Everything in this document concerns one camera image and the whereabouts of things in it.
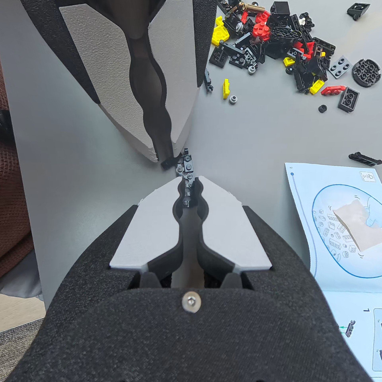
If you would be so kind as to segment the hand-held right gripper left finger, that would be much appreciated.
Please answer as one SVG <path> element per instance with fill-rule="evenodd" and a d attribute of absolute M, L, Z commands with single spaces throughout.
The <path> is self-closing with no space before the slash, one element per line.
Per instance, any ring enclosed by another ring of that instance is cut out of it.
<path fill-rule="evenodd" d="M 177 177 L 140 201 L 109 265 L 140 273 L 172 273 L 183 261 L 185 180 Z"/>

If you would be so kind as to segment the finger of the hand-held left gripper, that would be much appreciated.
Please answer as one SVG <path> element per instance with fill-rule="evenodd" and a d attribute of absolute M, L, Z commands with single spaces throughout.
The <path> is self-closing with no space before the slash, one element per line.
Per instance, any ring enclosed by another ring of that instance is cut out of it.
<path fill-rule="evenodd" d="M 193 1 L 140 2 L 140 106 L 148 159 L 179 155 L 199 91 Z"/>
<path fill-rule="evenodd" d="M 129 143 L 153 162 L 167 145 L 167 89 L 149 40 L 151 3 L 60 3 L 99 99 Z"/>

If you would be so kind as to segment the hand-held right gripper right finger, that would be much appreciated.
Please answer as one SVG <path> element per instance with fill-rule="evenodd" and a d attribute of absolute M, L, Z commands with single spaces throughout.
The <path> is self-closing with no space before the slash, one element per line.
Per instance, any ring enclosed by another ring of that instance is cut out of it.
<path fill-rule="evenodd" d="M 204 176 L 194 186 L 201 220 L 197 259 L 205 273 L 269 270 L 271 261 L 242 203 Z"/>

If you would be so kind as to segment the black toy plate assembly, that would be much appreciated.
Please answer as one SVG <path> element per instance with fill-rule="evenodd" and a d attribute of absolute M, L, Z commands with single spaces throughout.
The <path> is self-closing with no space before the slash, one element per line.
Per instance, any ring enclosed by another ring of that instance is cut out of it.
<path fill-rule="evenodd" d="M 174 167 L 176 169 L 177 176 L 185 179 L 183 208 L 193 208 L 196 206 L 198 202 L 194 195 L 194 167 L 192 156 L 189 153 L 188 148 L 185 147 L 178 156 L 170 157 L 164 160 L 160 165 L 164 170 Z"/>

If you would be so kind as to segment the pile of toy bricks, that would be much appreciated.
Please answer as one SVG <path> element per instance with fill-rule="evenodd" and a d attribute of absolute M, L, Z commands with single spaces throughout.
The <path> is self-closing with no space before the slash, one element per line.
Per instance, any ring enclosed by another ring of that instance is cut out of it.
<path fill-rule="evenodd" d="M 282 59 L 298 92 L 316 94 L 321 90 L 336 47 L 312 37 L 315 25 L 308 12 L 291 14 L 287 1 L 275 1 L 270 11 L 257 2 L 217 3 L 224 16 L 215 21 L 209 63 L 223 68 L 228 62 L 254 74 L 266 57 Z"/>

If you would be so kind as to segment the grey desk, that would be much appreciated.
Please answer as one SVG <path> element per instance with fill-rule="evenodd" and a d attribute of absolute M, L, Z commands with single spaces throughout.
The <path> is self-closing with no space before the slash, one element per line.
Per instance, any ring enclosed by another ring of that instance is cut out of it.
<path fill-rule="evenodd" d="M 1 1 L 1 64 L 42 294 L 47 308 L 83 251 L 132 204 L 171 180 L 137 153 L 39 35 L 20 1 Z M 338 166 L 357 151 L 381 159 L 381 81 L 360 92 L 356 109 L 336 97 L 296 92 L 282 61 L 266 58 L 250 76 L 209 66 L 214 91 L 197 98 L 186 143 L 196 175 L 250 206 L 309 265 L 308 243 L 285 162 Z M 223 99 L 228 79 L 230 95 Z M 232 105 L 231 95 L 238 100 Z M 320 113 L 318 107 L 327 106 Z"/>

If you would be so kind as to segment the light blue instruction booklet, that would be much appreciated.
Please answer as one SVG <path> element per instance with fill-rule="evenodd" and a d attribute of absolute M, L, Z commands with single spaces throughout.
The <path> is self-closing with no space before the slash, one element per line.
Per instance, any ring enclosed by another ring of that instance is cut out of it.
<path fill-rule="evenodd" d="M 347 345 L 382 376 L 382 187 L 374 169 L 286 163 L 310 271 Z"/>

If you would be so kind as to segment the person's brown sweater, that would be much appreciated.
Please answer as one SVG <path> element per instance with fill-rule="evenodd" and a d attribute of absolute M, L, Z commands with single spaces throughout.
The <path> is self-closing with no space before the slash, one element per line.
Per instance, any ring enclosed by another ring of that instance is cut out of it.
<path fill-rule="evenodd" d="M 34 249 L 5 81 L 0 68 L 0 276 Z"/>

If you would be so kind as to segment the long black toy bar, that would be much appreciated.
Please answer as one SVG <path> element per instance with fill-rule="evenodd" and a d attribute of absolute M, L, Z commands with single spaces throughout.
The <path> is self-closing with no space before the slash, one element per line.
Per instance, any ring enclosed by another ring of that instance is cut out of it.
<path fill-rule="evenodd" d="M 349 154 L 348 158 L 369 167 L 374 167 L 376 165 L 382 164 L 382 160 L 374 159 L 369 156 L 363 155 L 361 154 L 361 152 Z"/>

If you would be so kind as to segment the grey square toy plate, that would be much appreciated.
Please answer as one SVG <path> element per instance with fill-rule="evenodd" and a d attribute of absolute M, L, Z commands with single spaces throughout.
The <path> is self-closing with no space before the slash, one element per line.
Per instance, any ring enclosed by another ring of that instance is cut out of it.
<path fill-rule="evenodd" d="M 338 60 L 331 64 L 329 73 L 331 73 L 334 78 L 338 79 L 348 70 L 350 70 L 352 66 L 353 65 L 349 62 L 349 60 L 344 55 L 342 55 Z"/>

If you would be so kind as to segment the black rectangular toy brick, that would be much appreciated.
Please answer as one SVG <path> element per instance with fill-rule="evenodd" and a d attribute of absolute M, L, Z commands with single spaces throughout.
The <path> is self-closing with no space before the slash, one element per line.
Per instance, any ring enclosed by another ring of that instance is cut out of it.
<path fill-rule="evenodd" d="M 359 92 L 350 87 L 346 87 L 346 89 L 341 93 L 337 108 L 347 113 L 353 112 L 356 108 L 359 96 Z"/>

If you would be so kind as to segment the round black toy plate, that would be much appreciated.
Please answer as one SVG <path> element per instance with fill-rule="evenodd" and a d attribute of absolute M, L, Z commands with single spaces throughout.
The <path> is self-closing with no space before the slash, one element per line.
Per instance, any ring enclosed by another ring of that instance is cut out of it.
<path fill-rule="evenodd" d="M 373 60 L 361 59 L 352 67 L 352 77 L 358 85 L 370 88 L 381 79 L 380 66 Z"/>

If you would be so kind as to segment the black toy wedge piece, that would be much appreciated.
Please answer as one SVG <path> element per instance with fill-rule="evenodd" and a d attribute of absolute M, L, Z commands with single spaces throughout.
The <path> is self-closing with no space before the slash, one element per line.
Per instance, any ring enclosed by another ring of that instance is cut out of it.
<path fill-rule="evenodd" d="M 347 9 L 346 13 L 351 16 L 354 21 L 357 21 L 365 14 L 369 7 L 369 3 L 354 3 Z"/>

